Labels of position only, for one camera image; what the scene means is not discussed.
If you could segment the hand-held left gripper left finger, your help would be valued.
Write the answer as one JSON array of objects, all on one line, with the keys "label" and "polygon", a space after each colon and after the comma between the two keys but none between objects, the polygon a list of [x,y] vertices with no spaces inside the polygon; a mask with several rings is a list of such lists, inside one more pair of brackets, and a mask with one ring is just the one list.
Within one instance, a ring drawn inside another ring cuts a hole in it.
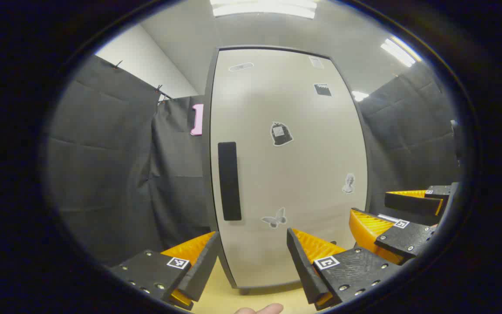
[{"label": "hand-held left gripper left finger", "polygon": [[203,294],[219,250],[220,236],[211,231],[163,252],[144,250],[109,271],[159,304],[190,311]]}]

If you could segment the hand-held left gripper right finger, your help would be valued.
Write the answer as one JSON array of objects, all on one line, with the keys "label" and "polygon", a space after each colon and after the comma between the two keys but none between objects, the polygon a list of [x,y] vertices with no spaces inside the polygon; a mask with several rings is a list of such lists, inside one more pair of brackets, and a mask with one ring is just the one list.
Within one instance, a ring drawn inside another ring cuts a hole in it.
[{"label": "hand-held left gripper right finger", "polygon": [[369,304],[402,268],[365,248],[345,250],[290,227],[287,248],[307,302],[319,311]]}]

